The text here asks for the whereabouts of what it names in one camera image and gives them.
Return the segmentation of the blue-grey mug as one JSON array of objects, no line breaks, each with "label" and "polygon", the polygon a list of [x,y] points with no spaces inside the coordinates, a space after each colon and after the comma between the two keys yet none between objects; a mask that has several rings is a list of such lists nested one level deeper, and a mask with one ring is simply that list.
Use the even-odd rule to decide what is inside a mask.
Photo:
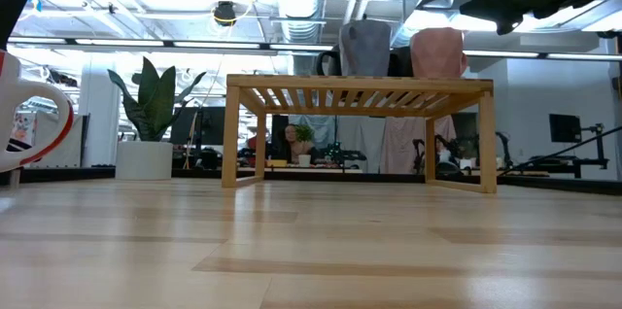
[{"label": "blue-grey mug", "polygon": [[391,26],[372,19],[353,20],[339,31],[342,76],[386,77],[390,64]]}]

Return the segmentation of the pink mug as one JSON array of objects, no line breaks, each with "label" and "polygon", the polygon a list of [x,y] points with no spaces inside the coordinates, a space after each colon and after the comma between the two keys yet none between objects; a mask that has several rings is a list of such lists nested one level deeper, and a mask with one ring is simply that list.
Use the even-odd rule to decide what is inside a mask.
[{"label": "pink mug", "polygon": [[410,55],[417,79],[459,79],[467,69],[463,33],[451,27],[415,33],[410,39]]}]

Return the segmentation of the plain black mug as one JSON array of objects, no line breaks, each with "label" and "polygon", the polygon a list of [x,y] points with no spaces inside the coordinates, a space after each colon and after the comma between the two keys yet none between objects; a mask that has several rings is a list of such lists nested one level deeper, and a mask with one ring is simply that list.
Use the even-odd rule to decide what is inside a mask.
[{"label": "plain black mug", "polygon": [[413,77],[411,50],[409,47],[391,50],[388,76],[397,78]]}]

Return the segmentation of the wooden slatted rack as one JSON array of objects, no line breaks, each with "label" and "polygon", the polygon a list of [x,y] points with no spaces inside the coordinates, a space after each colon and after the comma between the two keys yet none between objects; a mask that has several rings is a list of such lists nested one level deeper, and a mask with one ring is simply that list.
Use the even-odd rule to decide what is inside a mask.
[{"label": "wooden slatted rack", "polygon": [[[352,76],[228,75],[225,96],[222,186],[240,188],[264,177],[265,122],[269,115],[415,117],[425,124],[425,183],[482,193],[497,191],[494,82]],[[479,110],[479,179],[442,181],[435,172],[435,121],[476,105]],[[258,118],[255,175],[237,176],[239,108]]]}]

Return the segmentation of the black hanging ceiling device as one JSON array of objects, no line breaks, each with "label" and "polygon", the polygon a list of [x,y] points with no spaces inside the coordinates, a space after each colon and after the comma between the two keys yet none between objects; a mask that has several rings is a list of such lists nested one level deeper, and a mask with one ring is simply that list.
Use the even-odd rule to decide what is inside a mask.
[{"label": "black hanging ceiling device", "polygon": [[234,3],[232,1],[219,1],[213,11],[213,20],[223,27],[233,26],[237,21]]}]

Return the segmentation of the black monitor on stand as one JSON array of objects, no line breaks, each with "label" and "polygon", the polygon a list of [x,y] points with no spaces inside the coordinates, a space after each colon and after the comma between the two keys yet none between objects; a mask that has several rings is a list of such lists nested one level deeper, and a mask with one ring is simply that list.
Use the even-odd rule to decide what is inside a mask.
[{"label": "black monitor on stand", "polygon": [[549,115],[550,138],[554,143],[579,143],[582,139],[580,118],[571,115]]}]

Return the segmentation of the black ceiling light track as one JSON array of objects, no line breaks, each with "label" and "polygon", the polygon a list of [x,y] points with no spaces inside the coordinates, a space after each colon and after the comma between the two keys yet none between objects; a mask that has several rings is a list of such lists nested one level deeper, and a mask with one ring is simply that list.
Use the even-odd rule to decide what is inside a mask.
[{"label": "black ceiling light track", "polygon": [[[13,36],[10,46],[19,48],[52,48],[78,51],[117,52],[197,52],[197,53],[300,53],[303,55],[331,52],[331,45],[288,44],[288,43],[244,43],[211,41],[174,41],[139,39],[97,39]],[[467,57],[538,59],[555,61],[622,62],[622,54],[546,52],[546,51],[489,51],[464,50]]]}]

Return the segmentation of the black background desk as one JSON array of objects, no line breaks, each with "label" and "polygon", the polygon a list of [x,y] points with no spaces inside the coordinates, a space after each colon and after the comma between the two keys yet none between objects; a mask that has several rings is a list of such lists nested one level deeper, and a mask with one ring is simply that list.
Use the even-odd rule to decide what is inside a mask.
[{"label": "black background desk", "polygon": [[520,172],[546,172],[551,174],[572,174],[575,179],[582,178],[583,166],[598,166],[607,169],[607,158],[579,158],[572,155],[560,155],[544,157],[533,156],[521,166],[516,166],[515,171]]}]

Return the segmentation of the person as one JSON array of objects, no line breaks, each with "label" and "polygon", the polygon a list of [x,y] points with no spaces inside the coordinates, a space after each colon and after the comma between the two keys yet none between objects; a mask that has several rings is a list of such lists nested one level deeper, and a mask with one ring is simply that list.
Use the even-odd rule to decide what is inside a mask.
[{"label": "person", "polygon": [[303,140],[298,137],[298,127],[294,124],[288,124],[285,128],[286,141],[286,158],[288,163],[299,164],[301,155],[309,155],[310,161],[317,156],[317,150],[314,144],[309,140]]}]

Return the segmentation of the pink hanging cloth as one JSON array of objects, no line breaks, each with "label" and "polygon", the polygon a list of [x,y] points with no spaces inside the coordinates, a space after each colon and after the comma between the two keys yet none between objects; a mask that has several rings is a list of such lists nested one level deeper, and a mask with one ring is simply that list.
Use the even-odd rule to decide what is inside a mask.
[{"label": "pink hanging cloth", "polygon": [[424,140],[425,133],[424,118],[386,118],[380,173],[412,174],[416,156],[412,141]]}]

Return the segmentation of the white hanging cloth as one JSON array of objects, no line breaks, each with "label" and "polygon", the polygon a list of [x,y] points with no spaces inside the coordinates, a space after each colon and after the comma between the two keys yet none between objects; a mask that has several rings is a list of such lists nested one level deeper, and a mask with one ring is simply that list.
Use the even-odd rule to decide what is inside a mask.
[{"label": "white hanging cloth", "polygon": [[366,160],[354,160],[367,174],[380,171],[381,153],[384,141],[385,118],[348,117],[337,118],[337,141],[344,151],[361,152]]}]

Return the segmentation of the small plant in white pot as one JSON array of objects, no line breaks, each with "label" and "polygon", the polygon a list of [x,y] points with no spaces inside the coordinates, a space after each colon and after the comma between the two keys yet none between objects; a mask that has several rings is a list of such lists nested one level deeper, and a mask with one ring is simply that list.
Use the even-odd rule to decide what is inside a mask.
[{"label": "small plant in white pot", "polygon": [[310,167],[312,163],[312,149],[314,148],[313,129],[305,124],[299,124],[295,128],[296,140],[300,146],[300,152],[297,154],[298,165],[300,167]]}]

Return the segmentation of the dark background screen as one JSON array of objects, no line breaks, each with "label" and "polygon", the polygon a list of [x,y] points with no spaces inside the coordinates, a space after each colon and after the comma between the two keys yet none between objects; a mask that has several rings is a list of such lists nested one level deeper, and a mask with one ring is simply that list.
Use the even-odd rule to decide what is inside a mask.
[{"label": "dark background screen", "polygon": [[185,145],[192,139],[194,145],[221,146],[224,143],[225,107],[186,107],[177,109],[177,120],[171,127],[170,142]]}]

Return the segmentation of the snake plant in white pot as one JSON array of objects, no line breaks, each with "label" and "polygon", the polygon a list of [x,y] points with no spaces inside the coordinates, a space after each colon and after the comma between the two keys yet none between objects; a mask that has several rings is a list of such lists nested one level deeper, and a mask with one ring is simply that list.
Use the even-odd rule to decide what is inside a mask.
[{"label": "snake plant in white pot", "polygon": [[122,105],[138,139],[118,143],[115,178],[118,180],[159,181],[172,176],[173,145],[162,140],[165,132],[187,107],[189,96],[203,74],[181,93],[176,92],[174,66],[158,73],[148,58],[143,59],[138,95],[132,96],[121,76],[108,72],[110,81],[121,90]]}]

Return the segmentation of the colourful printed sign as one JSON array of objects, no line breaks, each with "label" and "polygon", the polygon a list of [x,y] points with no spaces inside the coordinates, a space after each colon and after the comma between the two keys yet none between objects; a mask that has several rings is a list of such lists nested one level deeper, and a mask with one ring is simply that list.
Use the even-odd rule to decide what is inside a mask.
[{"label": "colourful printed sign", "polygon": [[35,141],[36,114],[16,113],[14,115],[11,138],[23,144],[32,146]]}]

